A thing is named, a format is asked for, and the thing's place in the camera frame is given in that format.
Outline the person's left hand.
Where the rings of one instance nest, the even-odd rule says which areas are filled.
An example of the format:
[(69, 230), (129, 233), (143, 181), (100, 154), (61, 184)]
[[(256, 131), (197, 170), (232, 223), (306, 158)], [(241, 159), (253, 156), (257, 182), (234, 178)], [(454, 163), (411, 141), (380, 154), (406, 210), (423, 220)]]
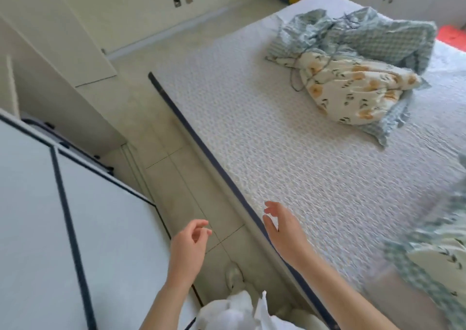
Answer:
[(207, 220), (191, 220), (171, 239), (167, 280), (194, 283), (207, 250), (207, 244), (195, 243), (195, 228), (208, 228), (208, 225)]

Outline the person's right hand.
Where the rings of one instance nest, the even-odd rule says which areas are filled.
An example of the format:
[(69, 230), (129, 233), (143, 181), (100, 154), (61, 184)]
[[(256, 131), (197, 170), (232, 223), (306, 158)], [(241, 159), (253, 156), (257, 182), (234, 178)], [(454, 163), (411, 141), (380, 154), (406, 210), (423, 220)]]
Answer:
[(295, 215), (279, 202), (266, 201), (264, 215), (269, 215), (279, 229), (268, 233), (278, 254), (294, 269), (302, 271), (314, 251)]

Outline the person's right forearm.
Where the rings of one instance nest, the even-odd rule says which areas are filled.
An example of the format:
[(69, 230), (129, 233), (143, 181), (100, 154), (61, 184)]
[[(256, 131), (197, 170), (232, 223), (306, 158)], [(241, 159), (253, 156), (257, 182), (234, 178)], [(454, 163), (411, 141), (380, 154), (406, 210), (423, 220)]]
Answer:
[(399, 330), (311, 248), (294, 248), (286, 260), (303, 276), (341, 330)]

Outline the person's left forearm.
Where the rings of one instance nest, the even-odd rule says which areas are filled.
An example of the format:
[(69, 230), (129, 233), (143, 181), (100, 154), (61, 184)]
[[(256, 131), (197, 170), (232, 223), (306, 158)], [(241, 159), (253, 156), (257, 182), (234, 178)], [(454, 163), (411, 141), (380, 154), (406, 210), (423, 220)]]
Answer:
[(178, 330), (181, 310), (191, 286), (189, 282), (167, 280), (139, 330)]

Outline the person's white slipper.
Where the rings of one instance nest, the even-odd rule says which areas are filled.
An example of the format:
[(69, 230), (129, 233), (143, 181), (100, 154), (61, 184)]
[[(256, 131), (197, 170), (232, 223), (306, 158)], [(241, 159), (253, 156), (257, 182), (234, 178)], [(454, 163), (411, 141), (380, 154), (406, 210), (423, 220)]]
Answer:
[(225, 281), (231, 293), (240, 292), (245, 289), (244, 276), (235, 262), (230, 262), (225, 269)]

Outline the white quilted mattress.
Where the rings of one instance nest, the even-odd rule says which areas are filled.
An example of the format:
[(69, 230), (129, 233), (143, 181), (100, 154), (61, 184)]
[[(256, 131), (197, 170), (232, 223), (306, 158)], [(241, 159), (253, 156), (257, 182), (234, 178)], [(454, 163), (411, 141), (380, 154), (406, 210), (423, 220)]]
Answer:
[(435, 40), (422, 75), (429, 87), (413, 91), (409, 119), (382, 147), (358, 127), (330, 120), (305, 90), (291, 87), (290, 68), (266, 58), (295, 15), (324, 9), (337, 18), (360, 8), (301, 0), (158, 65), (149, 78), (247, 221), (266, 235), (264, 202), (281, 201), (314, 248), (364, 294), (370, 270), (392, 264), (383, 243), (417, 228), (466, 177), (466, 52)]

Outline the person's white garment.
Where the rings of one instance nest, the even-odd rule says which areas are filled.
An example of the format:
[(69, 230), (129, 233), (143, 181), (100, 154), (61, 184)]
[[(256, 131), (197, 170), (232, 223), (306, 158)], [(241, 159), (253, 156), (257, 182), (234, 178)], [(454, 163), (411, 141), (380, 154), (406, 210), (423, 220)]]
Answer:
[(269, 314), (266, 291), (254, 306), (250, 294), (243, 290), (202, 307), (186, 330), (329, 330), (318, 317), (300, 309), (293, 309), (291, 315), (297, 325)]

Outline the beige pillow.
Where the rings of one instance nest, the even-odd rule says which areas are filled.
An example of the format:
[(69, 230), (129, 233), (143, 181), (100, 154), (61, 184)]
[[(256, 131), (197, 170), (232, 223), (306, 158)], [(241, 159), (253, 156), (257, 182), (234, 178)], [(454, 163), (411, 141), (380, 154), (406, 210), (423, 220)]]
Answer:
[(400, 330), (449, 330), (433, 300), (405, 282), (392, 264), (370, 270), (364, 294)]

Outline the blue checked floral duvet cover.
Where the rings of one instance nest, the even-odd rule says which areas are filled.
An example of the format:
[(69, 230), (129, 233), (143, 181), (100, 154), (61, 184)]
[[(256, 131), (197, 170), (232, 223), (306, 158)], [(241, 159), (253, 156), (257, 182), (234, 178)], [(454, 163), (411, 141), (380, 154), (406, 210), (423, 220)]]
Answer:
[(282, 24), (267, 60), (290, 68), (290, 85), (306, 91), (330, 120), (358, 127), (382, 147), (409, 119), (438, 32), (430, 21), (392, 20), (370, 7), (332, 18), (324, 9)]

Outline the blue checked floral pillowcase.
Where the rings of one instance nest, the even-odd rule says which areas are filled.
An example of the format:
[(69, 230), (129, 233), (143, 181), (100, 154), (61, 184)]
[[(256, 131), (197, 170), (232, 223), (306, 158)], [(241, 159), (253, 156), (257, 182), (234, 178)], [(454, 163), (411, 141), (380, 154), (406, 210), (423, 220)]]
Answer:
[(466, 177), (424, 222), (382, 250), (401, 278), (433, 301), (449, 330), (466, 330)]

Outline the white panel with dark trim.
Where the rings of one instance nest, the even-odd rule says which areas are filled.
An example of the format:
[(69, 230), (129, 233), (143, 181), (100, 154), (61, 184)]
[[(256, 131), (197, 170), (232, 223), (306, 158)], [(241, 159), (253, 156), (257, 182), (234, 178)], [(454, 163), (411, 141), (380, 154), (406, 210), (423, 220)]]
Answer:
[(154, 203), (0, 109), (0, 330), (139, 330), (169, 249)]

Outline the cream wardrobe body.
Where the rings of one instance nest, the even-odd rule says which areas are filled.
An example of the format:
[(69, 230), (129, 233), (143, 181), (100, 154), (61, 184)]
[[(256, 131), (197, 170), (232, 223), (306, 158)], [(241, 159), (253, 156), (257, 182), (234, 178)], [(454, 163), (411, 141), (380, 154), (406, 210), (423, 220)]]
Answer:
[(0, 111), (17, 119), (26, 113), (47, 121), (78, 148), (93, 155), (105, 156), (127, 142), (2, 16)]

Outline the cream wardrobe door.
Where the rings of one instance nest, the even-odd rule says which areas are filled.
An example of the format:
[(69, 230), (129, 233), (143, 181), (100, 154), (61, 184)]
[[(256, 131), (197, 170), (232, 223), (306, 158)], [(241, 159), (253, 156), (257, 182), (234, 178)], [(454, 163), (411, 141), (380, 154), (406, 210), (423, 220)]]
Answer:
[(116, 76), (65, 0), (0, 0), (0, 14), (73, 86)]

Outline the red plastic object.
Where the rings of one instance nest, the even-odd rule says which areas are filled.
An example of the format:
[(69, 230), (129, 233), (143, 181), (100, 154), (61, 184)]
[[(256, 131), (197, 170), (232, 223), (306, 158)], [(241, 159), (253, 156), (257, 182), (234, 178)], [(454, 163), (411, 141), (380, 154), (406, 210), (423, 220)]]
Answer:
[(451, 25), (440, 27), (437, 40), (463, 52), (466, 52), (466, 29), (455, 28)]

